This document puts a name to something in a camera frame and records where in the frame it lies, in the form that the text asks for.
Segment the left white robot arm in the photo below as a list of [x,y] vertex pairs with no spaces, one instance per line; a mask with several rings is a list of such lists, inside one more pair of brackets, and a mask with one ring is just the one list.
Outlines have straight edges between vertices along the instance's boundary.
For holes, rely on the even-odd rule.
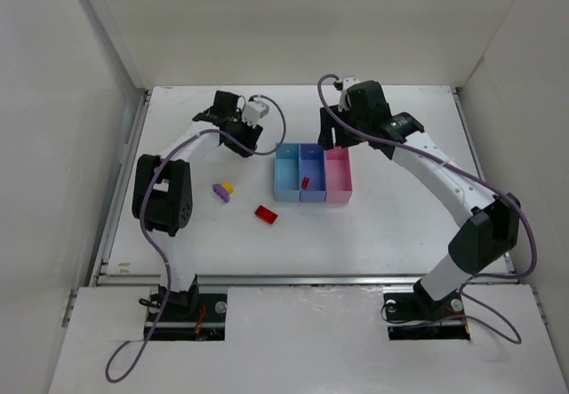
[[258,155],[263,132],[260,121],[269,105],[259,95],[240,104],[241,97],[217,91],[210,108],[192,117],[180,138],[159,154],[141,155],[135,166],[132,215],[139,221],[145,239],[160,256],[165,283],[151,301],[157,309],[195,310],[198,288],[192,280],[174,289],[173,259],[153,235],[175,237],[186,228],[193,212],[192,174],[206,155],[224,146],[241,157]]

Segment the purple yellow lego flower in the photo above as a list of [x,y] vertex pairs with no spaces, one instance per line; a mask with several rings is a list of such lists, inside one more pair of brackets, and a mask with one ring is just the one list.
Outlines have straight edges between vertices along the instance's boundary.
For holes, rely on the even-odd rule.
[[234,187],[231,183],[224,181],[221,183],[214,183],[212,191],[224,202],[228,203],[231,195],[234,193]]

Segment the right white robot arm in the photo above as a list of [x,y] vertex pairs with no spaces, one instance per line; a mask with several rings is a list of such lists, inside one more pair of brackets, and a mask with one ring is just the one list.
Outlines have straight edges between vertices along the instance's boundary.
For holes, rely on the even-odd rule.
[[392,114],[377,81],[330,75],[340,98],[320,109],[318,143],[324,149],[366,142],[413,175],[453,217],[459,230],[446,256],[413,287],[413,302],[429,311],[517,244],[517,199],[497,192],[452,164],[407,112]]

